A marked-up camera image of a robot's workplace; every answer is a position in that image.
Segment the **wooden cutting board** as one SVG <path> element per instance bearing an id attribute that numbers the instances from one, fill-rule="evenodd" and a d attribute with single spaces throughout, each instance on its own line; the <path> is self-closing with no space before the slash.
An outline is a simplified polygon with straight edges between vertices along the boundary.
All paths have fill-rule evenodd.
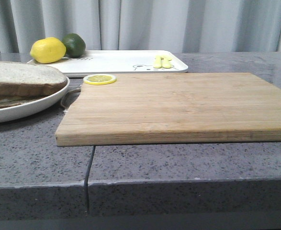
<path id="1" fill-rule="evenodd" d="M 59 146 L 281 141 L 281 89 L 251 73 L 118 74 L 83 84 Z"/>

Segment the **grey curtain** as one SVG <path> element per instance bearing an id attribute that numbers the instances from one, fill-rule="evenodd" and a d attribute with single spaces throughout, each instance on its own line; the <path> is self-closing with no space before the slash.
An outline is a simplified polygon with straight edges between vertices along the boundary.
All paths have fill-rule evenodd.
<path id="1" fill-rule="evenodd" d="M 0 53 L 69 33 L 88 50 L 281 52 L 281 0 L 0 0 Z"/>

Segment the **bread slice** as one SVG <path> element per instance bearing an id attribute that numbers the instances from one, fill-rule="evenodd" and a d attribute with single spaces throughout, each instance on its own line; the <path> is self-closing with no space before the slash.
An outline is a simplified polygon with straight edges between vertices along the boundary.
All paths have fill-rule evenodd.
<path id="1" fill-rule="evenodd" d="M 49 66 L 0 61 L 0 96 L 49 96 L 67 85 L 67 77 Z"/>
<path id="2" fill-rule="evenodd" d="M 44 98 L 44 97 L 42 97 L 42 96 L 23 97 L 23 96 L 2 96 L 2 95 L 0 95 L 0 109 L 29 103 L 29 102 L 36 101 L 36 100 L 39 100 L 42 98 Z"/>

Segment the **light green plastic knife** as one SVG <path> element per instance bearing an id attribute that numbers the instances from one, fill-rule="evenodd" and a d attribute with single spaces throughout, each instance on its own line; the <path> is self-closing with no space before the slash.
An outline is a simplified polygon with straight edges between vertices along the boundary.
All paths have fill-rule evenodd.
<path id="1" fill-rule="evenodd" d="M 164 68 L 164 69 L 170 69 L 170 68 L 172 68 L 172 64 L 170 63 L 171 57 L 162 56 L 162 57 L 161 57 L 161 61 L 162 61 L 162 68 Z"/>

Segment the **white bear tray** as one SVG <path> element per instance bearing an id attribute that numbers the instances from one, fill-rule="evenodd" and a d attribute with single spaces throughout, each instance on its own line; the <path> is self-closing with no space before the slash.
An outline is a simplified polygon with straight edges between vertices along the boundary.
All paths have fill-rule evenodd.
<path id="1" fill-rule="evenodd" d="M 171 68 L 154 68 L 156 56 L 166 57 Z M 187 72 L 188 66 L 165 50 L 88 50 L 82 57 L 49 63 L 69 78 L 98 73 Z"/>

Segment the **green lime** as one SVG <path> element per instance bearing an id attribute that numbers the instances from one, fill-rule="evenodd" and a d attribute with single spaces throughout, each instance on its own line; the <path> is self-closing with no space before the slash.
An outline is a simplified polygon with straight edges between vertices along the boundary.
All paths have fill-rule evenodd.
<path id="1" fill-rule="evenodd" d="M 66 47 L 66 55 L 70 58 L 81 57 L 86 49 L 85 41 L 76 33 L 64 36 L 62 43 Z"/>

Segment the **lemon slice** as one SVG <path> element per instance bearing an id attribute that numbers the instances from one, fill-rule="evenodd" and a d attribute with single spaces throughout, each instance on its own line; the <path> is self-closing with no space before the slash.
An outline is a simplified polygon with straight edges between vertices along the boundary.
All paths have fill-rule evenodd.
<path id="1" fill-rule="evenodd" d="M 116 82 L 117 77 L 111 74 L 92 74 L 83 78 L 83 82 L 89 85 L 106 85 Z"/>

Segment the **white round plate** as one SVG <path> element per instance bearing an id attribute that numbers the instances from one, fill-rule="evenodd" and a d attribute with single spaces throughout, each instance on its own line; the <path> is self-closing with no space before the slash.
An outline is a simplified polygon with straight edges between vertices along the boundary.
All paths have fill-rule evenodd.
<path id="1" fill-rule="evenodd" d="M 66 86 L 58 92 L 39 100 L 0 109 L 0 123 L 8 122 L 36 114 L 58 102 L 68 91 L 70 79 L 66 77 Z"/>

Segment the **light green plastic fork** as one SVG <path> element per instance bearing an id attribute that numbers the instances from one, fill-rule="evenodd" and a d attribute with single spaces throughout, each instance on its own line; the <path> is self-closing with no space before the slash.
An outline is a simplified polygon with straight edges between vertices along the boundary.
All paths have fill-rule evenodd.
<path id="1" fill-rule="evenodd" d="M 156 55 L 156 56 L 155 56 L 155 60 L 154 60 L 154 63 L 153 63 L 153 67 L 154 67 L 155 69 L 160 69 L 160 68 L 162 68 L 162 59 L 163 59 L 163 57 L 160 56 L 160 55 Z"/>

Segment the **front yellow lemon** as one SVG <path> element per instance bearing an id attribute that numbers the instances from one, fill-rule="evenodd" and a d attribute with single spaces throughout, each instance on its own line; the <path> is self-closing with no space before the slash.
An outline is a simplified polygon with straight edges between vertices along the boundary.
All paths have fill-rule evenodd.
<path id="1" fill-rule="evenodd" d="M 31 57 L 42 64 L 57 62 L 65 53 L 65 45 L 55 37 L 37 40 L 30 50 Z"/>

